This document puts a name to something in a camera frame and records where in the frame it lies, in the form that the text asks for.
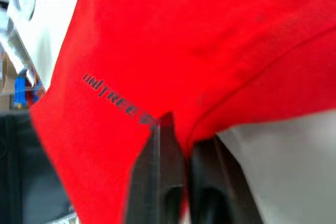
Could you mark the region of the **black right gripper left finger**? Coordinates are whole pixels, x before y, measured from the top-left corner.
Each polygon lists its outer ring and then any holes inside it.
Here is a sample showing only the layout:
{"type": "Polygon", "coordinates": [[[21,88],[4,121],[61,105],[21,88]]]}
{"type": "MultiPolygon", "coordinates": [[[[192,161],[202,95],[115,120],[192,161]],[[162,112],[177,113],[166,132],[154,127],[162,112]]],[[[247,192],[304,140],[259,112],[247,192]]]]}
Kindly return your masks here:
{"type": "Polygon", "coordinates": [[[125,222],[179,223],[185,191],[184,154],[175,136],[173,114],[163,115],[137,158],[125,222]]]}

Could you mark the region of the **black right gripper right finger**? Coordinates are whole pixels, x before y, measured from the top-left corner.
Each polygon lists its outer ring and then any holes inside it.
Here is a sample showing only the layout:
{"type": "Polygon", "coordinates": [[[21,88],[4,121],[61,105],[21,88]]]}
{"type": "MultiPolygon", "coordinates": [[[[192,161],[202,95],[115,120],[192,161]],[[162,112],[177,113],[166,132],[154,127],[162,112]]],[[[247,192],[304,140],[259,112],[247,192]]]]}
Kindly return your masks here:
{"type": "Polygon", "coordinates": [[[218,136],[197,142],[188,165],[192,223],[262,223],[242,167],[218,136]]]}

